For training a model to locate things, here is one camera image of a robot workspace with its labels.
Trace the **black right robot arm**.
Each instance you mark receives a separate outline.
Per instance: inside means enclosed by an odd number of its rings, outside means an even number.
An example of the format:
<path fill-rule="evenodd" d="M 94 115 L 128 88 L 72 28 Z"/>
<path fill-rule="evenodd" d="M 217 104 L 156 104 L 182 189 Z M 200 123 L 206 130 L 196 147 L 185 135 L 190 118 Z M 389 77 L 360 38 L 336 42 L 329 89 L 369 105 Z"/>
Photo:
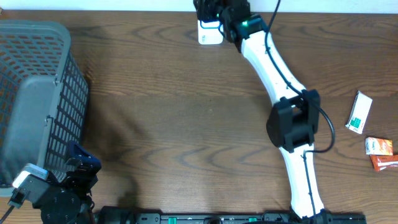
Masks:
<path fill-rule="evenodd" d="M 323 209 L 312 152 L 318 131 L 320 96 L 307 90 L 279 55 L 271 26 L 248 1 L 193 0 L 201 23 L 219 22 L 218 32 L 251 64 L 268 92 L 272 109 L 266 123 L 271 143 L 285 161 L 295 218 L 314 220 Z"/>

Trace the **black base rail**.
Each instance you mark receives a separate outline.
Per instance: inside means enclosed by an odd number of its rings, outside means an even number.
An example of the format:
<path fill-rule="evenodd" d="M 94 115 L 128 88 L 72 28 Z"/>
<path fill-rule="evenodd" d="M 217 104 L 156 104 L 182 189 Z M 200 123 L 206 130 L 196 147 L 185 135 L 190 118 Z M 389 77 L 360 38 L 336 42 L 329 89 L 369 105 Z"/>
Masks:
<path fill-rule="evenodd" d="M 324 223 L 366 224 L 364 215 L 331 214 L 322 212 L 316 217 L 299 218 L 293 213 L 267 212 L 264 214 L 158 214 L 139 213 L 135 224 L 255 224 L 255 223 Z"/>

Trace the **red Top chocolate bar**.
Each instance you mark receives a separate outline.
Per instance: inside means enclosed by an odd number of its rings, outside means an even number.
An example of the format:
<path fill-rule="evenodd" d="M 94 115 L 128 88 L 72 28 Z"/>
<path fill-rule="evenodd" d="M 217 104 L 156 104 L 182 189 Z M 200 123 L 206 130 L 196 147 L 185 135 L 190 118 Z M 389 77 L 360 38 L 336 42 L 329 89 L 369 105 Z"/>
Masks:
<path fill-rule="evenodd" d="M 379 172 L 389 167 L 397 167 L 398 155 L 377 156 L 370 155 L 374 170 Z"/>

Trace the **white green carton box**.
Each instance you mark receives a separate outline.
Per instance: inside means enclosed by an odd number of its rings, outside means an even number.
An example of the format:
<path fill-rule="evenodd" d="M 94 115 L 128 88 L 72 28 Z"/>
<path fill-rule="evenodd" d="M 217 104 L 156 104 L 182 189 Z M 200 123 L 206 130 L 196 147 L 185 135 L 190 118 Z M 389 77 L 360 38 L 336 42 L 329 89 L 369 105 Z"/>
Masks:
<path fill-rule="evenodd" d="M 372 102 L 373 100 L 370 97 L 361 91 L 357 92 L 348 122 L 345 125 L 349 130 L 358 134 L 363 133 Z"/>

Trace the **grey plastic shopping basket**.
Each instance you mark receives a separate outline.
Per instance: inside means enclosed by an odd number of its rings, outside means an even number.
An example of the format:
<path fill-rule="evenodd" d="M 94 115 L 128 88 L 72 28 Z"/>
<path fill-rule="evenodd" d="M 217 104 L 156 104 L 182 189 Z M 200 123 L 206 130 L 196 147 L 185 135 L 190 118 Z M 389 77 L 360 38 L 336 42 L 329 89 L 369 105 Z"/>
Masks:
<path fill-rule="evenodd" d="M 28 163 L 62 181 L 81 142 L 89 89 L 58 22 L 1 21 L 1 196 Z"/>

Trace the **orange white snack packet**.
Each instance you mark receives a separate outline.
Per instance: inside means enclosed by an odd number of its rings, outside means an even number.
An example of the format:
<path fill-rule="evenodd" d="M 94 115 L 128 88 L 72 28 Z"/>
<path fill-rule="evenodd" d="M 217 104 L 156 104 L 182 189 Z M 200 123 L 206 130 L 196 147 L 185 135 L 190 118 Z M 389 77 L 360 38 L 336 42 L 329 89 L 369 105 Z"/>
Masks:
<path fill-rule="evenodd" d="M 365 150 L 367 155 L 392 156 L 392 141 L 389 139 L 368 137 L 365 139 Z"/>

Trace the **white barcode scanner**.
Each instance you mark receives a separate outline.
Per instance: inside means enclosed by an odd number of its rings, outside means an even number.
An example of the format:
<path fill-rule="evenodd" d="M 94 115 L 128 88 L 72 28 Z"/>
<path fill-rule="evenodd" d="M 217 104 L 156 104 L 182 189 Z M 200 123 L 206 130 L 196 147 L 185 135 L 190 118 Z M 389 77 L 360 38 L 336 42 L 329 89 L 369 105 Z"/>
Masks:
<path fill-rule="evenodd" d="M 203 22 L 198 20 L 198 42 L 201 45 L 219 45 L 223 42 L 223 26 L 220 21 Z"/>

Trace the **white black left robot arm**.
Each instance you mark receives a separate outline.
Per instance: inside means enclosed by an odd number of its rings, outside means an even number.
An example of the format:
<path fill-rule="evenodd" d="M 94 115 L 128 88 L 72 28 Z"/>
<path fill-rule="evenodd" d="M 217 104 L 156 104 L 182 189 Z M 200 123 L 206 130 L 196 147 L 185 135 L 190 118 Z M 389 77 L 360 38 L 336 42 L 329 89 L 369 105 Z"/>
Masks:
<path fill-rule="evenodd" d="M 103 207 L 99 213 L 93 213 L 91 188 L 98 181 L 100 160 L 77 142 L 70 141 L 65 164 L 72 169 L 62 180 L 49 170 L 29 164 L 13 182 L 22 200 L 32 202 L 32 206 L 40 210 L 43 223 L 136 222 L 132 212 L 117 207 Z"/>

